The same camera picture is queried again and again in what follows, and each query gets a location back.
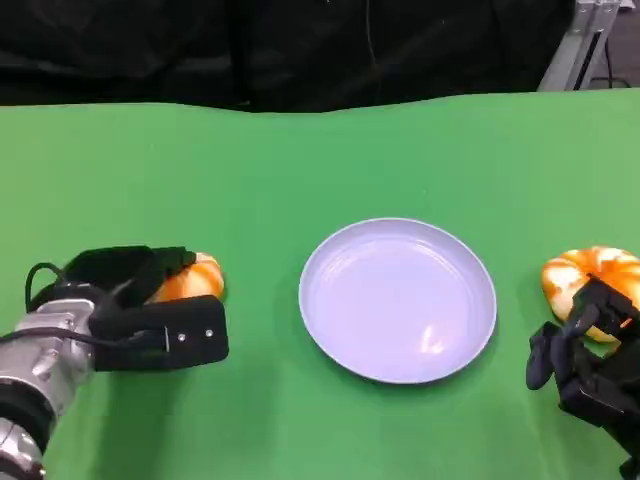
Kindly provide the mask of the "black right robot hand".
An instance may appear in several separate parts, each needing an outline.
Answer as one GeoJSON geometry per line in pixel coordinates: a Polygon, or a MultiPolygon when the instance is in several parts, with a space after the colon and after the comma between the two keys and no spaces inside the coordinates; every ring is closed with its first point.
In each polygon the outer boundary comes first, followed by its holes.
{"type": "Polygon", "coordinates": [[[529,339],[527,388],[538,390],[554,379],[562,410],[606,430],[637,458],[639,309],[595,276],[571,299],[564,325],[547,322],[529,339]],[[618,348],[605,356],[591,352],[582,336],[592,327],[618,339],[618,348]]]}

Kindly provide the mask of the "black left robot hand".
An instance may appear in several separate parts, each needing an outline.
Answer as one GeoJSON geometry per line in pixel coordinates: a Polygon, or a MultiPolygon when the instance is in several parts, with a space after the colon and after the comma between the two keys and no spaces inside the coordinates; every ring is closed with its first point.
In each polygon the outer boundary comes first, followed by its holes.
{"type": "Polygon", "coordinates": [[[210,255],[184,247],[88,250],[68,279],[106,298],[89,320],[100,372],[160,372],[225,360],[229,354],[224,278],[210,255]]]}

